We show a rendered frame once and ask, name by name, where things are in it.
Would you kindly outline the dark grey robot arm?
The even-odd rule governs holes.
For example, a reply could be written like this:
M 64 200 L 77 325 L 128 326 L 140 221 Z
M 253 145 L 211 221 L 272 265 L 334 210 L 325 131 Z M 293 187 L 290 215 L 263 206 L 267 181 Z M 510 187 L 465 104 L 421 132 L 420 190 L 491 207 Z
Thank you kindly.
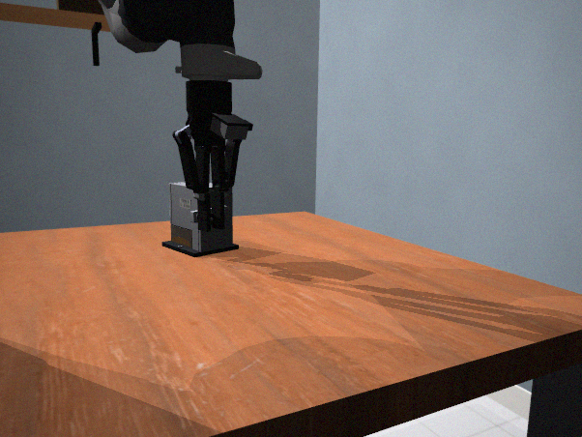
M 234 0 L 98 1 L 110 32 L 131 51 L 152 52 L 168 40 L 179 42 L 181 66 L 175 72 L 182 77 L 228 82 L 262 76 L 257 62 L 236 55 Z M 210 124 L 223 139 L 246 139 L 253 127 L 231 113 L 210 113 Z

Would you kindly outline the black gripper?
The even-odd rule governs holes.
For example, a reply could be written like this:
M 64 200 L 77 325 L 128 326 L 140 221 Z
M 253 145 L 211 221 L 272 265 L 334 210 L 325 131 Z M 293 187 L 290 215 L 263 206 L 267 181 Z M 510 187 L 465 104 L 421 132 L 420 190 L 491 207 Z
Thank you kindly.
M 198 230 L 210 232 L 211 195 L 208 191 L 211 153 L 212 214 L 216 217 L 212 227 L 222 230 L 224 198 L 228 188 L 234 186 L 243 139 L 227 139 L 225 146 L 225 139 L 210 130 L 210 113 L 232 112 L 232 83 L 218 80 L 186 81 L 186 98 L 186 126 L 172 133 L 178 144 L 186 187 L 193 190 L 193 197 L 197 199 Z M 195 158 L 191 138 L 194 140 Z

